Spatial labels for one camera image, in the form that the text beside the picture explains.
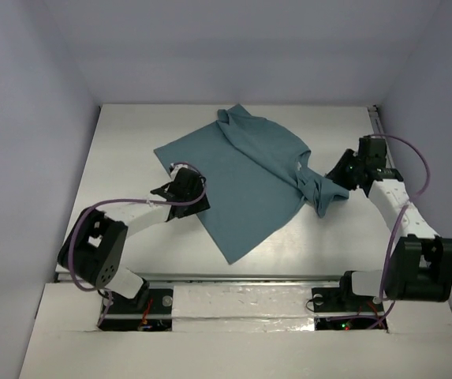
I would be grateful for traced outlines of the teal t-shirt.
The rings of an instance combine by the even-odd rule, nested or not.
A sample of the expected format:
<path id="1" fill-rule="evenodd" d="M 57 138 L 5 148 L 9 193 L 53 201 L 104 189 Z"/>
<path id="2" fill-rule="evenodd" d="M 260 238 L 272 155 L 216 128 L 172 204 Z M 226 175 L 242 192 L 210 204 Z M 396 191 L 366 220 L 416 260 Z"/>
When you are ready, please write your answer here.
<path id="1" fill-rule="evenodd" d="M 155 149 L 164 167 L 186 162 L 206 179 L 210 208 L 198 217 L 230 264 L 284 227 L 306 203 L 324 217 L 349 191 L 310 169 L 294 133 L 240 104 L 211 124 Z"/>

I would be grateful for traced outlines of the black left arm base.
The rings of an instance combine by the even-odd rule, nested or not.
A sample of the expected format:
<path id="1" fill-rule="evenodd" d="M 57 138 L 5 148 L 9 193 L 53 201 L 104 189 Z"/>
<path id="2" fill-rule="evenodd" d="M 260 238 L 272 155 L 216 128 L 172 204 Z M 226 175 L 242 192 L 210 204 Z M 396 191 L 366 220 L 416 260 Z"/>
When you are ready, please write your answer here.
<path id="1" fill-rule="evenodd" d="M 98 328 L 104 332 L 170 332 L 173 294 L 169 287 L 150 289 L 144 304 L 136 309 L 128 299 L 113 293 L 113 302 L 102 318 L 108 304 L 104 295 Z"/>

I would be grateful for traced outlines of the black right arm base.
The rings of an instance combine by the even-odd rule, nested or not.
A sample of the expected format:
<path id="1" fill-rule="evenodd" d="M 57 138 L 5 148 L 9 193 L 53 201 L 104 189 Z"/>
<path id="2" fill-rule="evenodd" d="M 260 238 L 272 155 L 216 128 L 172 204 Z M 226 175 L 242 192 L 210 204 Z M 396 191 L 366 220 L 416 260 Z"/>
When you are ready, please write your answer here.
<path id="1" fill-rule="evenodd" d="M 383 304 L 375 304 L 371 296 L 346 295 L 338 287 L 312 288 L 305 303 L 314 317 L 316 331 L 387 330 Z"/>

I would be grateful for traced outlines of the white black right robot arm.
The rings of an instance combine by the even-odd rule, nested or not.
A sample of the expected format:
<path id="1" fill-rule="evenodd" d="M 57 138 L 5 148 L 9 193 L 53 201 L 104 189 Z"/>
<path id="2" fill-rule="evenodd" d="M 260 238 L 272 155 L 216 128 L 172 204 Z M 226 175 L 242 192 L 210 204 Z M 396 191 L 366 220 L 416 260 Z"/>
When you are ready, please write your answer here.
<path id="1" fill-rule="evenodd" d="M 338 304 L 347 310 L 357 308 L 365 296 L 445 302 L 451 293 L 452 238 L 436 232 L 414 204 L 430 182 L 408 195 L 399 170 L 387 165 L 387 138 L 386 134 L 360 138 L 358 149 L 347 149 L 327 174 L 347 190 L 362 190 L 390 231 L 383 268 L 354 271 L 351 283 L 336 290 Z"/>

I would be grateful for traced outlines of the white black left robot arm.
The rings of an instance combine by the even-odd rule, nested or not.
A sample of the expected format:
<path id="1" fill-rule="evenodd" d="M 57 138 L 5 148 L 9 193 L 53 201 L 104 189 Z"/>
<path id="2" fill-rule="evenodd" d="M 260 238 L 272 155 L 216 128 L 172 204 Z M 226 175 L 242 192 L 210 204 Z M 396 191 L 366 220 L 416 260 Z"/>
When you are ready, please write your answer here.
<path id="1" fill-rule="evenodd" d="M 175 163 L 170 181 L 145 198 L 100 201 L 83 209 L 58 253 L 82 291 L 105 291 L 112 302 L 138 312 L 148 302 L 149 283 L 121 265 L 126 240 L 157 224 L 210 208 L 207 179 L 193 166 Z"/>

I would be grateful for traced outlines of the white foam cover block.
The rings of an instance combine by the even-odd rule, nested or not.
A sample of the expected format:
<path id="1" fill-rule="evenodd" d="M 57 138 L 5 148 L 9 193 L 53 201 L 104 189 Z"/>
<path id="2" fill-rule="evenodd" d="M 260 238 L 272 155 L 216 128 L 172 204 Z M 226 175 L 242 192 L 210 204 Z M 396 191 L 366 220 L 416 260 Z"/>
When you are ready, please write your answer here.
<path id="1" fill-rule="evenodd" d="M 174 332 L 312 332 L 308 286 L 199 284 L 174 288 Z"/>

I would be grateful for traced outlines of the aluminium right side rail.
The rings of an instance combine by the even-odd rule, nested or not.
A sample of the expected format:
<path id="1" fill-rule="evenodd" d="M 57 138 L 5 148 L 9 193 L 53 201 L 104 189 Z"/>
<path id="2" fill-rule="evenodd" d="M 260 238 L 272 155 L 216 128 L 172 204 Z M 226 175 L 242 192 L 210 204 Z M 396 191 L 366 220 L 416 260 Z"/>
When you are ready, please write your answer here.
<path id="1" fill-rule="evenodd" d="M 379 108 L 376 105 L 372 105 L 368 107 L 368 115 L 370 118 L 370 122 L 372 124 L 372 130 L 375 134 L 384 134 L 384 128 L 380 120 L 379 116 Z M 386 142 L 387 145 L 387 167 L 394 167 L 392 156 L 390 154 L 390 149 L 388 142 Z"/>

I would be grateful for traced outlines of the aluminium rail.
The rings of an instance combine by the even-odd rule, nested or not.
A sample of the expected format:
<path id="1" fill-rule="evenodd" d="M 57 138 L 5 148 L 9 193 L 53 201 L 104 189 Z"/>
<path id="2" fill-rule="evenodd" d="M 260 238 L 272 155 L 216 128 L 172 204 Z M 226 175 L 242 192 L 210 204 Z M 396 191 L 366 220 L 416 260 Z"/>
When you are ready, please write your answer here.
<path id="1" fill-rule="evenodd" d="M 370 122 L 372 124 L 372 130 L 375 134 L 384 134 L 384 128 L 380 120 L 379 116 L 379 108 L 376 105 L 372 105 L 368 107 L 368 115 L 370 118 Z M 392 156 L 390 154 L 390 149 L 388 142 L 386 142 L 387 145 L 387 167 L 394 167 Z"/>
<path id="2" fill-rule="evenodd" d="M 260 274 L 164 274 L 138 273 L 148 281 L 156 282 L 307 282 L 339 281 L 342 274 L 327 276 L 312 275 L 260 275 Z"/>

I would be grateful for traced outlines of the aluminium front rail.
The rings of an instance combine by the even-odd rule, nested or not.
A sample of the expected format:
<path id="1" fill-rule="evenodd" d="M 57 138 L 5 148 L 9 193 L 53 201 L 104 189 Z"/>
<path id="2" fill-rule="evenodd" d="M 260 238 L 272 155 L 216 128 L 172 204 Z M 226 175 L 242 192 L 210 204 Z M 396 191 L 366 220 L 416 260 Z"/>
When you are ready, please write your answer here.
<path id="1" fill-rule="evenodd" d="M 327 276 L 312 275 L 260 275 L 260 274 L 164 274 L 138 273 L 148 281 L 156 282 L 307 282 L 339 281 L 342 274 Z"/>

